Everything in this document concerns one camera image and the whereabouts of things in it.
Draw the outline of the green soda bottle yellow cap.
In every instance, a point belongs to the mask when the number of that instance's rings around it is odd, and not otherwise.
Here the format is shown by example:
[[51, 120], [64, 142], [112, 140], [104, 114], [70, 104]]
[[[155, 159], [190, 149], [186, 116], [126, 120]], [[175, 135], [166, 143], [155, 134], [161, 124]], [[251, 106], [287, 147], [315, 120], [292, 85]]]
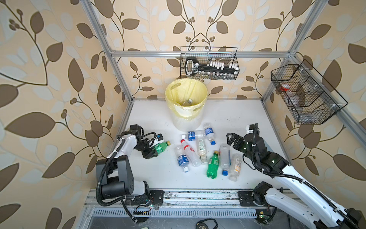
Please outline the green soda bottle yellow cap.
[[163, 153], [169, 146], [171, 145], [170, 141], [166, 141], [163, 143], [158, 143], [153, 148], [157, 152], [157, 154]]

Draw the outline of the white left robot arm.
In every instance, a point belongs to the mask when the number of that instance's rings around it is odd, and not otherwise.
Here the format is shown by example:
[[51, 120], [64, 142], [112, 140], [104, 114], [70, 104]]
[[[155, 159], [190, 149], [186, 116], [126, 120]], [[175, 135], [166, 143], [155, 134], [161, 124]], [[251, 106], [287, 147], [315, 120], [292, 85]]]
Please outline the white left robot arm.
[[107, 207], [129, 197], [138, 205], [153, 202], [148, 183], [134, 178], [129, 159], [134, 150], [141, 152], [145, 159], [157, 157], [155, 146], [163, 139], [162, 134], [145, 133], [139, 125], [131, 125], [129, 130], [116, 136], [112, 152], [96, 163], [95, 196], [100, 206]]

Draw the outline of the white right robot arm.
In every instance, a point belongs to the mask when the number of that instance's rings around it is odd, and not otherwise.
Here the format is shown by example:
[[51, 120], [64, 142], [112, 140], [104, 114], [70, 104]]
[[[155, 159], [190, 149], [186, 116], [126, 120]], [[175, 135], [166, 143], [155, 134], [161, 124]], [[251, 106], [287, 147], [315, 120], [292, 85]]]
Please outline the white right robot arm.
[[268, 204], [300, 221], [310, 229], [360, 229], [365, 217], [354, 208], [346, 209], [313, 186], [278, 153], [268, 151], [262, 138], [249, 133], [244, 137], [235, 133], [226, 136], [227, 144], [250, 159], [252, 169], [267, 175], [291, 190], [296, 201], [262, 181], [253, 190], [253, 202]]

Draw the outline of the white bin yellow bag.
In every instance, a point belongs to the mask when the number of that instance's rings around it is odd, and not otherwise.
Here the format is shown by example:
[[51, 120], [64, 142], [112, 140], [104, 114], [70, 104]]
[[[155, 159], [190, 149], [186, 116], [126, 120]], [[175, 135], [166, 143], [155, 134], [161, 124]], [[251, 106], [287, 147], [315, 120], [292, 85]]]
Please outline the white bin yellow bag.
[[199, 128], [208, 98], [207, 86], [196, 79], [173, 81], [165, 90], [165, 101], [171, 112], [173, 125], [187, 132]]

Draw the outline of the clear bottle blue cap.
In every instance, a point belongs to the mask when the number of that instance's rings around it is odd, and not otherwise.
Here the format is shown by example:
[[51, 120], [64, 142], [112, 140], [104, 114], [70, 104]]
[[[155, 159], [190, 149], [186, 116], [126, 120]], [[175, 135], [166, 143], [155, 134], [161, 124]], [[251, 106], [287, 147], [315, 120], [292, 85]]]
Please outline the clear bottle blue cap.
[[222, 169], [222, 175], [228, 176], [228, 170], [231, 166], [230, 146], [228, 144], [222, 144], [220, 146], [219, 163]]

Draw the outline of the clear bottle yellow label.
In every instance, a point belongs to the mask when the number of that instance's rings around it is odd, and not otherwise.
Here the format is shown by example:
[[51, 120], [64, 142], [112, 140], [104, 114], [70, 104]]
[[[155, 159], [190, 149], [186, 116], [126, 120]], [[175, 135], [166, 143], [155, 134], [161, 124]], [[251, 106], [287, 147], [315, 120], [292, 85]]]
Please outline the clear bottle yellow label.
[[240, 154], [233, 154], [231, 157], [231, 165], [229, 169], [229, 179], [236, 182], [240, 176], [242, 156]]

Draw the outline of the small bottle blue cap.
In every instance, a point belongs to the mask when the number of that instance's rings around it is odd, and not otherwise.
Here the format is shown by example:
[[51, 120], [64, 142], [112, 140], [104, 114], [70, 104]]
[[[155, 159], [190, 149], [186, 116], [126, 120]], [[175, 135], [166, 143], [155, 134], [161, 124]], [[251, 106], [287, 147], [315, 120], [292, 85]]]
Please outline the small bottle blue cap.
[[214, 136], [214, 131], [213, 131], [212, 125], [210, 123], [205, 123], [204, 124], [204, 129], [205, 129], [206, 138], [208, 139], [210, 144], [212, 146], [214, 146], [216, 144], [216, 141], [215, 141], [215, 138], [214, 138], [215, 136]]

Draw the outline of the clear bottle blue label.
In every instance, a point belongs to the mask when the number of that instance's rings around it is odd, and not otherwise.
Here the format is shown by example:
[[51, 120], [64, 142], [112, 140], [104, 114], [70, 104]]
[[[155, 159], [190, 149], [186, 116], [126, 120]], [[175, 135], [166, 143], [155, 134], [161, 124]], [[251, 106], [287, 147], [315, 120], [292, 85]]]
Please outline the clear bottle blue label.
[[174, 151], [177, 155], [177, 162], [179, 167], [183, 170], [184, 173], [189, 172], [189, 159], [187, 155], [185, 154], [183, 148], [179, 145], [176, 145], [174, 147]]

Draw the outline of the clear bottle green white label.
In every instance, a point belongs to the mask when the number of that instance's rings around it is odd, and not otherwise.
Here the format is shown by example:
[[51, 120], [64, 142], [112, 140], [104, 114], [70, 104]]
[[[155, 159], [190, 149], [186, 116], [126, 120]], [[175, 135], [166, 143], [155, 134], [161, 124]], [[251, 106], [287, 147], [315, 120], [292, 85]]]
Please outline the clear bottle green white label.
[[201, 163], [207, 164], [207, 147], [205, 145], [205, 140], [202, 135], [196, 136], [196, 144], [197, 144], [197, 153], [200, 156]]

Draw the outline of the green soda bottle upright-lying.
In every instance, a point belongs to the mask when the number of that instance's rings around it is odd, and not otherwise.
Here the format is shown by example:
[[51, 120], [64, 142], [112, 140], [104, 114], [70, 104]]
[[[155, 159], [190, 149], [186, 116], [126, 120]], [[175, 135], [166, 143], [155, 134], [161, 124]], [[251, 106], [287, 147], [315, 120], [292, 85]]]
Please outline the green soda bottle upright-lying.
[[206, 175], [208, 178], [215, 179], [219, 168], [219, 151], [214, 151], [208, 163]]

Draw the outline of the clear bottle red cap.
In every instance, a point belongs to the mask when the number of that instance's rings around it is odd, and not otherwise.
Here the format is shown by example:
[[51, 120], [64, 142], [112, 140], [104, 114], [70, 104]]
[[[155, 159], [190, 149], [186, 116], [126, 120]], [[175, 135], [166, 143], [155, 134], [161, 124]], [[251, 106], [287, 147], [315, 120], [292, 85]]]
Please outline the clear bottle red cap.
[[202, 165], [200, 157], [194, 151], [194, 149], [187, 143], [186, 140], [181, 140], [181, 145], [184, 149], [184, 152], [187, 154], [190, 162], [194, 167], [199, 167]]

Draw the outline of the small bottle blue label lying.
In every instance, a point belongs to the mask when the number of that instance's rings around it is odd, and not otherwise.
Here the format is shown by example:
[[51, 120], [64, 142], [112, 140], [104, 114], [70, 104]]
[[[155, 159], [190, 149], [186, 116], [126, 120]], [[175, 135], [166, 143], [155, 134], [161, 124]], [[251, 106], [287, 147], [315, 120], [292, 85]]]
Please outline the small bottle blue label lying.
[[205, 131], [203, 130], [188, 131], [187, 133], [182, 134], [182, 139], [188, 141], [195, 141], [198, 138], [204, 138], [204, 137], [205, 137]]

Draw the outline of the black round object bottom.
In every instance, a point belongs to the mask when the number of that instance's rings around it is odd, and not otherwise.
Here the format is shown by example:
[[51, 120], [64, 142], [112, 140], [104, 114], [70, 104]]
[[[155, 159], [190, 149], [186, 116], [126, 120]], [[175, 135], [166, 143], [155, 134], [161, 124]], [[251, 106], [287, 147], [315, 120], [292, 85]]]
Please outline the black round object bottom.
[[213, 218], [202, 219], [202, 220], [198, 221], [195, 225], [195, 228], [196, 229], [209, 229], [208, 224], [207, 224], [208, 222], [213, 222], [214, 223], [213, 229], [218, 229], [219, 225], [218, 225], [217, 221]]

